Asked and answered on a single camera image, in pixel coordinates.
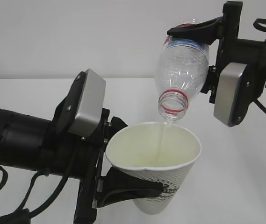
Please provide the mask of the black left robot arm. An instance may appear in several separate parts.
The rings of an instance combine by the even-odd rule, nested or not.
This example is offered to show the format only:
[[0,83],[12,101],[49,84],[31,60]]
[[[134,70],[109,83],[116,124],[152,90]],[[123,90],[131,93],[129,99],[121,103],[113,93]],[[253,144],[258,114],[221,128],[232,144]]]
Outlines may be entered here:
[[126,124],[108,119],[103,107],[106,81],[92,70],[79,73],[52,120],[0,109],[0,190],[8,180],[5,166],[34,171],[30,185],[42,175],[61,176],[50,197],[35,210],[27,198],[0,224],[29,224],[57,198],[69,178],[79,179],[74,223],[92,224],[97,209],[121,201],[156,198],[163,192],[158,181],[142,180],[116,168],[101,175],[103,157],[112,137]]

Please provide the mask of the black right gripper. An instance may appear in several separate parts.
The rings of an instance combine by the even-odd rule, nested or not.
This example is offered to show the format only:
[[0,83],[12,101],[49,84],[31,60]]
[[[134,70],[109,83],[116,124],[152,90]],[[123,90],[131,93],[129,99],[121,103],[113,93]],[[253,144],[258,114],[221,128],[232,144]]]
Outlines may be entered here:
[[201,90],[202,93],[211,91],[209,101],[214,105],[222,70],[229,63],[247,65],[237,94],[232,120],[234,126],[243,121],[249,105],[261,96],[266,84],[266,78],[261,71],[263,43],[238,38],[242,6],[241,1],[227,1],[223,6],[222,18],[198,24],[181,24],[167,31],[167,35],[173,38],[193,40],[207,45],[219,39],[216,63],[209,68],[208,77]]

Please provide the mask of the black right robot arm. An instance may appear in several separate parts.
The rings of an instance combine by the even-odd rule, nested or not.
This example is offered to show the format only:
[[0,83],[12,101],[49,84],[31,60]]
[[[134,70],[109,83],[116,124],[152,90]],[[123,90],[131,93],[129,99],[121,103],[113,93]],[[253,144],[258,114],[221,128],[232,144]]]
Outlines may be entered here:
[[255,41],[238,37],[243,3],[227,1],[223,15],[190,26],[171,28],[167,34],[211,45],[219,41],[216,63],[208,69],[202,93],[210,93],[214,117],[229,127],[239,125],[251,103],[265,114],[259,102],[266,88],[266,39]]

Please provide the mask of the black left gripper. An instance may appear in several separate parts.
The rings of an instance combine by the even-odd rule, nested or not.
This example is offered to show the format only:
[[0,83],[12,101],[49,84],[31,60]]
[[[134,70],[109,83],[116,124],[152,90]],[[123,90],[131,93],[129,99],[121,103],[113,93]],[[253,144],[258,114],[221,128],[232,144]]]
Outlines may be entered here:
[[[65,98],[57,105],[48,129],[48,145],[56,151],[54,161],[65,179],[79,180],[73,223],[93,224],[97,217],[95,194],[105,146],[112,137],[128,125],[119,117],[108,122],[110,111],[102,107],[101,120],[88,138],[68,132],[74,121],[79,98],[86,79],[86,72],[80,72],[73,80]],[[110,168],[106,176],[100,177],[101,189],[97,192],[97,207],[132,199],[156,198],[164,190],[163,184],[128,175],[116,168]]]

